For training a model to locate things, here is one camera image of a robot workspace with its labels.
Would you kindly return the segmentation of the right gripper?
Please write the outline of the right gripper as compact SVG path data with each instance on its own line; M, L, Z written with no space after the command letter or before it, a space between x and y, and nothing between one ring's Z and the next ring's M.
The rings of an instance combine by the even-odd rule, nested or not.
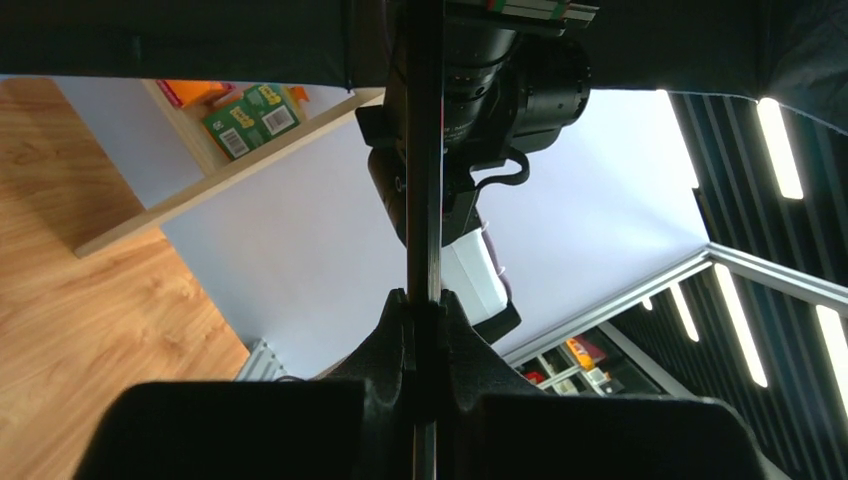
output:
M600 7L589 1L447 1L446 16L469 25L558 37L587 27Z

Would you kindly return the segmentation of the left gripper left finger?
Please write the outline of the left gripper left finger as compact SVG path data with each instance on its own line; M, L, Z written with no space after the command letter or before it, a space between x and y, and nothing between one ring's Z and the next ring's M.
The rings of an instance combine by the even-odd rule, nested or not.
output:
M330 375L300 381L148 382L101 418L79 479L409 479L401 290Z

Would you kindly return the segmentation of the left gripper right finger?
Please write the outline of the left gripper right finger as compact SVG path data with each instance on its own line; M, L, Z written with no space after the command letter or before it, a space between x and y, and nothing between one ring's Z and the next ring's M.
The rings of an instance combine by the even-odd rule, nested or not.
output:
M441 479L763 479L750 429L725 403L658 395L544 392L442 294Z

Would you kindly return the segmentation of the light blue folding umbrella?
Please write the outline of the light blue folding umbrella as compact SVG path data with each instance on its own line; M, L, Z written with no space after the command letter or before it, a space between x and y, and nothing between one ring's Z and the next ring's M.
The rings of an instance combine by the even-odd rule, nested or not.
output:
M440 319L443 25L447 1L5 1L5 74L247 80L383 88L355 114L401 167L391 204L407 250L404 412L413 475L437 475L445 413ZM566 36L592 88L772 98L847 129L843 1L602 1Z

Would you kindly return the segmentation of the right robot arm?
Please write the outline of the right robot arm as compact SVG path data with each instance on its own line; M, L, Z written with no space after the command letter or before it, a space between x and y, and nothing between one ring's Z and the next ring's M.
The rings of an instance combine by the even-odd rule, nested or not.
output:
M529 155L584 112L591 69L566 36L588 26L594 1L448 1L442 28L442 281L488 343L521 322L477 203L518 186Z

